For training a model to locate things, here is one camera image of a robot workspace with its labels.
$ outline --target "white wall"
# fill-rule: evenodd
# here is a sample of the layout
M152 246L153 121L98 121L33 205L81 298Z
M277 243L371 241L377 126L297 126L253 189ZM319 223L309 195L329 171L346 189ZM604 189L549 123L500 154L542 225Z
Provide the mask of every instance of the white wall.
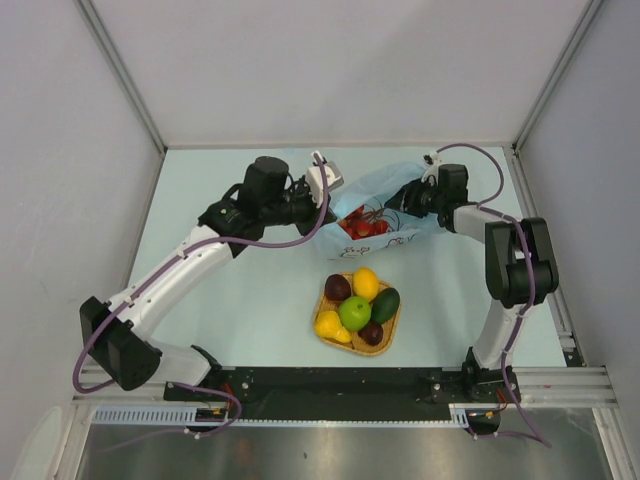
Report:
M523 150L590 364L640 445L640 2L608 2Z
M0 15L0 478L71 398L78 307L125 281L160 166L73 2Z
M169 146L508 142L587 0L95 0Z

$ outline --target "yellow lemon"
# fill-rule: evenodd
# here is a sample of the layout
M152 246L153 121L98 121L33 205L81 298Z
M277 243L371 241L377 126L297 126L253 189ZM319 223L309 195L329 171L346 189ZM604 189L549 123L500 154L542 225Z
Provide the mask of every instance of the yellow lemon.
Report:
M373 270L362 267L353 274L353 291L357 296L364 298L367 302L376 298L379 289L380 282L378 282L378 277Z

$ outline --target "blue plastic bag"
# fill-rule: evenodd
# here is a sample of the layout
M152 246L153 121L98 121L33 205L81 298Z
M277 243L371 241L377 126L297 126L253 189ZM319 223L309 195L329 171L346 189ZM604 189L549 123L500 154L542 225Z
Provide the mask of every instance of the blue plastic bag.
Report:
M342 187L331 201L333 213L345 218L361 205L383 206L406 183L422 177L425 167L417 163L397 163L367 174ZM383 248L407 244L427 232L437 230L435 216L416 218L395 212L396 231L353 240L338 223L322 227L313 237L320 254L328 259L356 258Z

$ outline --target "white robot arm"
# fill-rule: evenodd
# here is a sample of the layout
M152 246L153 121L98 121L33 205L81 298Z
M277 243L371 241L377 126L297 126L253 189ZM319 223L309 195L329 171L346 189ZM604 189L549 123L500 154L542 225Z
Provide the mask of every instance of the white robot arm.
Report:
M209 206L189 236L146 277L106 303L88 299L80 308L84 356L94 358L124 390L150 379L198 385L215 360L196 346L178 348L154 341L153 331L206 275L248 245L260 245L265 227L295 224L302 235L308 235L335 220L328 209L328 192L344 183L342 176L318 152L313 156L314 165L298 181L293 181L282 160L258 158L247 168L244 182ZM285 188L287 178L291 185ZM75 387L88 391L79 384Z
M547 225L542 218L516 219L470 202L465 166L443 164L437 153L425 161L424 176L402 187L385 206L416 217L435 214L441 227L485 245L492 302L462 371L472 400L495 398L504 379L513 378L513 347L526 318L558 288Z

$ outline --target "avocado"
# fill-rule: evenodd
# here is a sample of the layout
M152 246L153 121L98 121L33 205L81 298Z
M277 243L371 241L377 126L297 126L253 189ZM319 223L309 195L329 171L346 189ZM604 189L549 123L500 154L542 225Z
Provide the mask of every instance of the avocado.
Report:
M400 294L395 288L381 291L371 303L371 321L379 324L391 320L400 307Z

